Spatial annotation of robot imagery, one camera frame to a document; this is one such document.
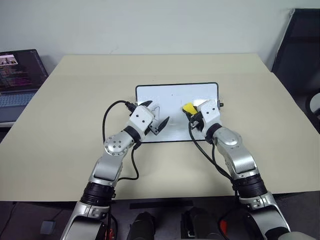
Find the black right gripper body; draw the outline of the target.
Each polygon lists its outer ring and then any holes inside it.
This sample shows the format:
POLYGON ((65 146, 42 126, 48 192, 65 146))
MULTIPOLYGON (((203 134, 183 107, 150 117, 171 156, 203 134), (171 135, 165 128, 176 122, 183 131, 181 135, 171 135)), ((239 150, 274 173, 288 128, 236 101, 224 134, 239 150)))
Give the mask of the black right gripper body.
POLYGON ((202 131, 204 128, 204 121, 203 121, 203 115, 201 112, 197 112, 194 115, 191 115, 189 118, 189 123, 191 126, 191 129, 197 129, 198 131, 202 131))

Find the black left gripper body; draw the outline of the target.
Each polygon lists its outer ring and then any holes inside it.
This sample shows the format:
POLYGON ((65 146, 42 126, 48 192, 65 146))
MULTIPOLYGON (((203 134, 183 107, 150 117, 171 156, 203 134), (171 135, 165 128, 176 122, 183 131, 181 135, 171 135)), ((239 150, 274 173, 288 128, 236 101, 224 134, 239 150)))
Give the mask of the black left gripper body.
POLYGON ((153 133, 156 136, 159 134, 159 130, 157 129, 157 127, 149 125, 145 130, 145 136, 147 136, 149 133, 153 133))

